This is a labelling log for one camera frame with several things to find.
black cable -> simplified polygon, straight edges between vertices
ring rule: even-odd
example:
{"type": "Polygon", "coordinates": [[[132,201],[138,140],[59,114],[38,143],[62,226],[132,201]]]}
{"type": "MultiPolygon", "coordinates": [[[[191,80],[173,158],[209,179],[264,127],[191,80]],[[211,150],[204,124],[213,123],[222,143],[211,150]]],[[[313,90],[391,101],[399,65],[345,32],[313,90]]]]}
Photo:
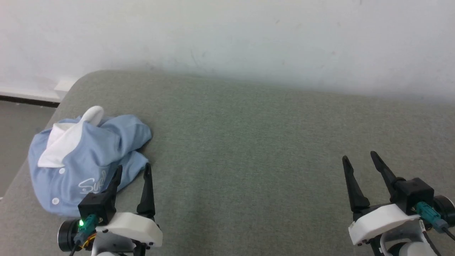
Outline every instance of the black cable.
{"type": "Polygon", "coordinates": [[[76,249],[77,249],[78,246],[79,246],[79,241],[77,241],[77,242],[74,244],[74,247],[73,247],[73,249],[71,250],[70,256],[73,256],[73,255],[74,255],[74,253],[76,252],[76,249]]]}
{"type": "Polygon", "coordinates": [[[454,234],[452,234],[448,228],[442,228],[442,231],[444,231],[450,238],[452,238],[455,241],[454,234]]]}
{"type": "Polygon", "coordinates": [[[430,245],[431,249],[435,252],[435,254],[437,256],[442,256],[441,253],[438,251],[438,249],[436,249],[436,246],[433,244],[433,242],[431,241],[431,239],[428,236],[428,234],[426,233],[426,231],[423,231],[423,233],[424,233],[425,239],[427,240],[428,244],[430,245]]]}

light blue shirt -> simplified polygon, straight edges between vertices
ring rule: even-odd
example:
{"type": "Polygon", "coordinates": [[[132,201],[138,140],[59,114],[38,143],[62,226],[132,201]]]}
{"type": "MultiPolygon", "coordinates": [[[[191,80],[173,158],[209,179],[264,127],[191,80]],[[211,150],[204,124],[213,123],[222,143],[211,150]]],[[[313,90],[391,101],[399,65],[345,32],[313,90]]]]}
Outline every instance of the light blue shirt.
{"type": "Polygon", "coordinates": [[[54,124],[54,128],[60,125],[66,129],[66,125],[78,124],[81,134],[73,136],[69,129],[62,130],[61,133],[66,135],[57,135],[57,139],[52,139],[55,142],[49,145],[48,140],[54,129],[51,128],[33,138],[28,155],[30,175],[36,197],[46,211],[79,216],[77,205],[80,201],[89,192],[98,193],[106,189],[118,165],[123,166],[118,186],[120,190],[148,162],[135,150],[150,140],[152,133],[137,117],[100,118],[97,123],[93,125],[90,120],[81,121],[81,117],[64,119],[54,124]],[[49,153],[49,150],[57,153],[43,154],[45,151],[49,153]],[[57,156],[65,150],[68,152],[57,156]]]}

gray cushion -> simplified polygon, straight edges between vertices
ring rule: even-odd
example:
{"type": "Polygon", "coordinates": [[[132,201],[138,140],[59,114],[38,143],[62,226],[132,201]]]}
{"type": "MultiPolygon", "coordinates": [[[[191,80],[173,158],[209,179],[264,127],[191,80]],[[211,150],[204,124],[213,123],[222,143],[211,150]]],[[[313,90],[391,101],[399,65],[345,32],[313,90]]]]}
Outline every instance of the gray cushion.
{"type": "MultiPolygon", "coordinates": [[[[143,153],[164,240],[150,255],[372,255],[351,244],[341,163],[348,155],[372,204],[387,202],[370,150],[455,199],[453,106],[100,71],[74,85],[48,126],[93,105],[154,131],[143,153]]],[[[134,212],[142,186],[121,191],[117,210],[134,212]]],[[[2,254],[67,255],[56,243],[64,219],[40,207],[25,163],[0,202],[2,254]]],[[[431,237],[453,253],[449,238],[431,237]]]]}

gray floor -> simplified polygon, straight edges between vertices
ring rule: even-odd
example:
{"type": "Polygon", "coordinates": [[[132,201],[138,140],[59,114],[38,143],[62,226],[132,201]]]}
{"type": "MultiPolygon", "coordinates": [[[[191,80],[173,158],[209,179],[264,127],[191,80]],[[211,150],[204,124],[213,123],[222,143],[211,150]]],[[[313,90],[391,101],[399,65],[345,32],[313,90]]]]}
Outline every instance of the gray floor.
{"type": "Polygon", "coordinates": [[[43,130],[54,111],[54,108],[0,101],[0,197],[27,157],[33,135],[43,130]]]}

orange wire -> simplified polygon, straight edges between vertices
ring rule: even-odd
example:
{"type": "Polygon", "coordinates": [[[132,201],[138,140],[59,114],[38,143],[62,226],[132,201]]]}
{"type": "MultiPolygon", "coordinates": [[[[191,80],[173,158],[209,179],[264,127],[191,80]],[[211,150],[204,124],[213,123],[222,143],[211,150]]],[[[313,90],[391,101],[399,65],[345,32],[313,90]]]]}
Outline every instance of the orange wire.
{"type": "Polygon", "coordinates": [[[89,243],[91,240],[95,239],[95,236],[96,236],[96,233],[93,234],[93,235],[91,235],[91,236],[89,236],[89,237],[87,238],[87,241],[86,241],[82,246],[79,246],[79,247],[80,247],[80,248],[85,248],[85,246],[88,245],[88,243],[89,243]]]}

